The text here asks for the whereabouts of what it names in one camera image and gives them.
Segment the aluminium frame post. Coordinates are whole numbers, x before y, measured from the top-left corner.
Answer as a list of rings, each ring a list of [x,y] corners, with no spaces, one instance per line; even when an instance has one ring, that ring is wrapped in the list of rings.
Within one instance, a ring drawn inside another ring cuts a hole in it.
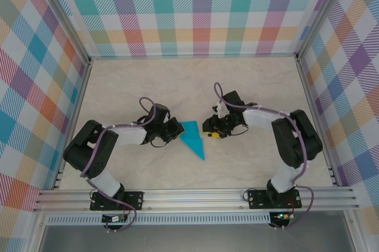
[[[65,9],[59,0],[47,0],[50,8],[54,12],[58,22],[62,25],[64,31],[66,32],[68,38],[72,42],[75,50],[78,52],[81,59],[89,65],[91,62],[90,56],[86,51],[81,39],[78,36],[78,33],[74,29]]]
[[[301,34],[294,49],[294,55],[301,62],[311,44],[314,42],[326,17],[329,15],[336,0],[311,0],[310,11],[306,12],[306,21],[301,26]]]

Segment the thin aluminium frame rail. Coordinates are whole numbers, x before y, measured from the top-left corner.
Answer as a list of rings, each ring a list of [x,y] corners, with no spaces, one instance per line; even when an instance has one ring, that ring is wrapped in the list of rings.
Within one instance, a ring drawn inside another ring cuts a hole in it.
[[[73,109],[72,117],[69,120],[68,133],[67,133],[67,136],[65,139],[65,143],[63,145],[63,150],[62,150],[61,155],[59,156],[59,159],[57,160],[56,168],[54,169],[53,179],[51,181],[50,188],[49,188],[50,190],[54,190],[56,188],[57,183],[59,182],[58,181],[58,175],[60,175],[61,172],[63,172],[64,168],[65,168],[65,161],[63,159],[63,152],[64,152],[65,148],[71,142],[71,140],[74,136],[74,133],[75,133],[75,128],[76,128],[76,125],[78,122],[81,106],[82,106],[83,99],[85,96],[86,88],[88,86],[89,77],[91,75],[92,63],[93,63],[93,61],[90,59],[86,63],[86,66],[85,66],[85,72],[84,72],[83,80],[82,80],[81,86],[79,88],[79,93],[78,93],[77,98],[76,98],[75,107]]]
[[[309,85],[309,81],[306,78],[306,73],[303,69],[301,61],[297,57],[295,57],[295,63],[296,63],[296,68],[297,68],[297,71],[298,71],[298,74],[299,74],[299,77],[301,80],[301,84],[302,84],[303,89],[304,89],[304,94],[306,96],[307,103],[308,103],[309,108],[310,108],[311,116],[312,116],[312,119],[314,122],[314,127],[315,127],[315,129],[316,129],[316,131],[317,131],[317,133],[321,139],[322,144],[323,144],[323,155],[325,157],[325,161],[327,164],[327,168],[329,171],[330,178],[332,180],[332,184],[333,184],[333,186],[340,186],[339,177],[335,173],[332,156],[330,155],[330,148],[329,148],[325,134],[324,134],[323,129],[322,129],[321,120],[320,120],[320,117],[319,117],[319,114],[317,111],[317,106],[316,106],[316,103],[312,97],[311,87]]]
[[[295,53],[261,53],[261,54],[203,54],[203,55],[154,55],[154,56],[92,56],[91,61],[95,60],[132,60],[132,59],[194,59],[194,58],[232,58],[232,57],[258,57],[258,58],[275,58],[275,57],[292,57]]]

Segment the wide aluminium frame rail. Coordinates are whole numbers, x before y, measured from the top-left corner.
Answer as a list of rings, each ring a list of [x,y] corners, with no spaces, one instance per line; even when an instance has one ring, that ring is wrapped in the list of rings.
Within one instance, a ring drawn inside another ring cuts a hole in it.
[[[249,203],[244,189],[144,189],[140,212],[247,212]],[[354,211],[359,209],[355,193],[350,187],[299,189],[302,207],[311,211]],[[34,206],[35,213],[68,214],[90,212],[93,201],[90,190],[43,190]]]

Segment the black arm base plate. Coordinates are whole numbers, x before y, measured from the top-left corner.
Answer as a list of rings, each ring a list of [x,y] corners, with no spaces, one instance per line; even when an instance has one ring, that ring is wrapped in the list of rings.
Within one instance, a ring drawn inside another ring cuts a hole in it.
[[[124,191],[117,193],[113,198],[129,204],[139,211],[142,209],[143,195],[142,191]],[[121,211],[124,209],[122,204],[111,201],[98,192],[93,192],[90,198],[89,209],[91,211]]]
[[[302,208],[300,193],[297,189],[281,194],[271,194],[268,190],[249,190],[250,209],[297,209]]]

